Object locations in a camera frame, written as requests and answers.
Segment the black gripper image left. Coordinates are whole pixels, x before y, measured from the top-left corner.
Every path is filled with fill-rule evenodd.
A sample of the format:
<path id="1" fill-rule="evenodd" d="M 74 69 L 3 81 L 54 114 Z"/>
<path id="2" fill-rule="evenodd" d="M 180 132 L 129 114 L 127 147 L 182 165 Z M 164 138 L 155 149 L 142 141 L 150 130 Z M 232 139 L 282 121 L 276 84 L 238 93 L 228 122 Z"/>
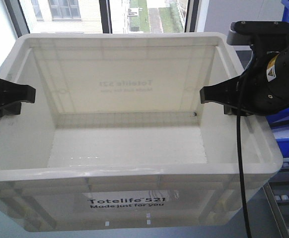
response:
<path id="1" fill-rule="evenodd" d="M 0 79 L 0 118 L 21 112 L 21 102 L 35 103 L 36 89 Z"/>

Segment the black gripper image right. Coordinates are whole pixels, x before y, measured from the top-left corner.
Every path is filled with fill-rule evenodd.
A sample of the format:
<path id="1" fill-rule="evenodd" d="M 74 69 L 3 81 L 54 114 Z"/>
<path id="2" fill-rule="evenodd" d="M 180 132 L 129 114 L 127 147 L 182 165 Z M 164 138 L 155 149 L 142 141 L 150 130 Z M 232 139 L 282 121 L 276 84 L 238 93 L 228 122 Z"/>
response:
<path id="1" fill-rule="evenodd" d="M 268 116 L 289 108 L 289 46 L 280 52 L 271 52 L 254 65 L 243 91 L 240 115 Z M 200 101 L 218 103 L 223 113 L 237 116 L 239 76 L 221 83 L 204 86 Z"/>

